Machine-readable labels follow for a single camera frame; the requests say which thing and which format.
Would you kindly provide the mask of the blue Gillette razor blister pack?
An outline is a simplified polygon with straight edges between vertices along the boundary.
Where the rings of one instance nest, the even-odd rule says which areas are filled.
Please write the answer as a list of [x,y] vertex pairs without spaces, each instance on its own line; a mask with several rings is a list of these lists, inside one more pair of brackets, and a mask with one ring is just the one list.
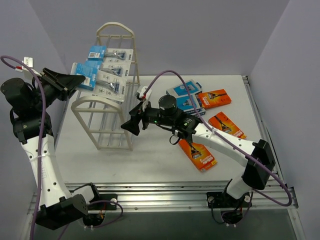
[[88,53],[87,60],[103,61],[104,63],[130,62],[133,58],[133,49],[107,48],[105,45],[93,45]]

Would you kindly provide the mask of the orange Gillette Fusion box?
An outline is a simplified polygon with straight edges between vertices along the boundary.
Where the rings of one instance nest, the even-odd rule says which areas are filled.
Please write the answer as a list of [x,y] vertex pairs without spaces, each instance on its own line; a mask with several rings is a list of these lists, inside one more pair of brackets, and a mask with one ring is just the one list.
[[202,144],[192,143],[192,145],[189,145],[186,140],[181,139],[178,145],[196,169],[202,173],[210,170],[217,164],[215,157]]

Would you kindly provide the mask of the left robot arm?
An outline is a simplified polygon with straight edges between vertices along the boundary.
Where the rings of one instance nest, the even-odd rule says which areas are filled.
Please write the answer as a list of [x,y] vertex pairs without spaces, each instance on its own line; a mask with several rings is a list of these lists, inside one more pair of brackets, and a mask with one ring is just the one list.
[[46,112],[55,100],[66,101],[85,81],[83,75],[70,75],[44,68],[38,87],[21,78],[6,80],[0,87],[12,106],[9,117],[13,134],[25,151],[38,187],[35,223],[56,230],[82,219],[100,206],[101,197],[93,183],[71,193],[59,170],[51,117]]

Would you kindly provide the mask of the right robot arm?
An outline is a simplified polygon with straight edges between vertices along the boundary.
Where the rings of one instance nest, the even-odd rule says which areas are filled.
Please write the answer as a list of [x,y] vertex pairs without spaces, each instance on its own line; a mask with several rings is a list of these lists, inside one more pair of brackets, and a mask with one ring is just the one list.
[[154,124],[189,145],[204,145],[243,166],[243,173],[231,179],[222,193],[223,203],[227,206],[234,206],[251,189],[265,189],[275,166],[267,141],[245,140],[211,127],[199,117],[179,109],[176,98],[171,95],[162,96],[158,106],[153,108],[149,102],[141,101],[129,112],[130,119],[121,128],[137,136],[141,129],[145,130],[149,124]]

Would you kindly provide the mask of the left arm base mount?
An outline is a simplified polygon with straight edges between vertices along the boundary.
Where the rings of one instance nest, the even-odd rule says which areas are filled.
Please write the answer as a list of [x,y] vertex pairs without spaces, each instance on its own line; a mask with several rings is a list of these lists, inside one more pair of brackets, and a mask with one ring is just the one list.
[[90,205],[88,206],[89,211],[115,211],[117,209],[117,205],[114,203],[109,203],[109,202],[100,202],[100,203],[95,203],[92,204],[93,202],[96,201],[112,201],[112,202],[117,202],[118,201],[118,195],[116,193],[106,193],[106,194],[101,194],[99,199],[91,201]]

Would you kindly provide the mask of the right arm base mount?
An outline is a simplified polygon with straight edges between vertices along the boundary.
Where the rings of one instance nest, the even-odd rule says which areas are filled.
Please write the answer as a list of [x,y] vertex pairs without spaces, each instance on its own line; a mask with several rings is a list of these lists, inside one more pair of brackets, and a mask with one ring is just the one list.
[[250,202],[249,192],[243,194],[239,199],[235,199],[222,191],[207,192],[206,198],[208,207],[212,209],[248,207]]

